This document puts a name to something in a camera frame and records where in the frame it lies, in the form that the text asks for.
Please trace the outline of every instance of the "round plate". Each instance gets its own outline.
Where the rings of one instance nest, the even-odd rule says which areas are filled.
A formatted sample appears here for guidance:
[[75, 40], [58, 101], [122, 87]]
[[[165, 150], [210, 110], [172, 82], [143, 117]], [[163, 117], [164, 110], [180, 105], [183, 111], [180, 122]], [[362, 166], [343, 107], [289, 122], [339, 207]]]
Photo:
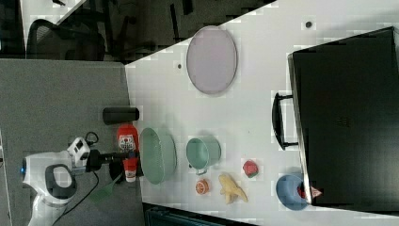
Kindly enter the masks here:
[[235, 75], [237, 53], [227, 31], [206, 26], [197, 32], [187, 51], [188, 76], [206, 94], [225, 90]]

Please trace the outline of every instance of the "red object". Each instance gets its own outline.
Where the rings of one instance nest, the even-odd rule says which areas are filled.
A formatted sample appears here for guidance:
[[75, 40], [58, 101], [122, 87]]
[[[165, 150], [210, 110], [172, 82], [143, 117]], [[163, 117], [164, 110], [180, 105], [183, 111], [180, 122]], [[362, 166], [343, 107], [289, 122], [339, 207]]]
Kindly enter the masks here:
[[123, 124], [118, 129], [118, 145], [120, 152], [138, 152], [138, 132], [132, 124]]
[[300, 198], [305, 199], [306, 193], [305, 193], [305, 189], [304, 189], [303, 184], [301, 186], [297, 187], [296, 190], [297, 190], [298, 195], [300, 196]]
[[123, 124], [118, 129], [118, 144], [121, 153], [135, 152], [134, 157], [123, 160], [126, 181], [136, 180], [138, 162], [138, 132], [132, 124]]
[[256, 175], [258, 175], [258, 166], [256, 166], [256, 163], [252, 160], [248, 160], [244, 166], [243, 166], [243, 170], [246, 173], [246, 176], [249, 178], [252, 178]]
[[126, 181], [135, 181], [137, 171], [137, 158], [128, 158], [123, 160], [123, 168], [125, 170]]

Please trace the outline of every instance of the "white table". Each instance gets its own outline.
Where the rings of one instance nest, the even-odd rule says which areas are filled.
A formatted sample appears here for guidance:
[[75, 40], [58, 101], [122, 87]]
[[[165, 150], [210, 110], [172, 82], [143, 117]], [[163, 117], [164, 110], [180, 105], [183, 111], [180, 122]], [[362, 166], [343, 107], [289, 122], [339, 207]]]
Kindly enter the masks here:
[[20, 0], [23, 17], [24, 45], [26, 48], [29, 28], [37, 19], [44, 19], [53, 24], [60, 24], [71, 15], [86, 0], [61, 0], [65, 3], [62, 7], [52, 0]]
[[[282, 151], [273, 135], [271, 108], [277, 91], [290, 92], [287, 56], [308, 48], [399, 25], [396, 0], [279, 0], [223, 24], [237, 46], [237, 74], [219, 96], [200, 93], [185, 68], [190, 40], [126, 66], [131, 105], [147, 126], [167, 129], [176, 143], [178, 166], [174, 176], [159, 186], [141, 179], [143, 202], [229, 218], [257, 225], [397, 225], [399, 218], [309, 206], [289, 211], [276, 196], [275, 186], [285, 173], [300, 170], [299, 151]], [[307, 21], [313, 27], [305, 28]], [[292, 103], [284, 109], [286, 134], [295, 140]], [[185, 145], [191, 137], [210, 133], [222, 146], [222, 158], [203, 176], [188, 168]], [[242, 171], [256, 159], [261, 173], [248, 179]], [[217, 180], [229, 173], [247, 193], [249, 203], [230, 205], [219, 194]], [[210, 194], [196, 194], [200, 178], [211, 181]]]

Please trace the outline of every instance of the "black cable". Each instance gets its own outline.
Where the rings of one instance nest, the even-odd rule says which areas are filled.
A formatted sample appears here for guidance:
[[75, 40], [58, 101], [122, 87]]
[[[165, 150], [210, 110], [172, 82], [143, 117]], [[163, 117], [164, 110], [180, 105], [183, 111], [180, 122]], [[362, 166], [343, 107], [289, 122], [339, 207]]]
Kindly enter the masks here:
[[[95, 141], [89, 141], [88, 140], [88, 136], [89, 135], [94, 135], [96, 137], [96, 140]], [[91, 146], [91, 145], [99, 142], [99, 137], [97, 136], [96, 133], [90, 131], [90, 132], [86, 133], [85, 141], [88, 144], [88, 146]]]
[[90, 194], [91, 194], [91, 192], [97, 187], [97, 185], [99, 184], [99, 176], [97, 175], [97, 173], [95, 172], [95, 171], [93, 171], [93, 173], [94, 173], [94, 176], [96, 176], [96, 178], [97, 178], [97, 183], [96, 183], [96, 185], [89, 191], [89, 193], [85, 196], [85, 197], [83, 197], [83, 199], [82, 200], [80, 200], [74, 207], [72, 207], [71, 209], [69, 209], [67, 212], [65, 212], [62, 216], [65, 216], [65, 215], [67, 215], [67, 214], [69, 214], [74, 208], [76, 208], [76, 206], [78, 206], [82, 201], [84, 201]]

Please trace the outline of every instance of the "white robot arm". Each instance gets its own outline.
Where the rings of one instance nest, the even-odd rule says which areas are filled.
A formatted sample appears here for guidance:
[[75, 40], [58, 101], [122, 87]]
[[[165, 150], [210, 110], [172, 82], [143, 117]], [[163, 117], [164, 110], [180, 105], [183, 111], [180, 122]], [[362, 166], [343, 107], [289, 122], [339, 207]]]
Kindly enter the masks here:
[[67, 151], [36, 153], [23, 161], [24, 184], [38, 193], [29, 226], [52, 226], [63, 215], [77, 186], [74, 175], [85, 172], [90, 148], [78, 137]]

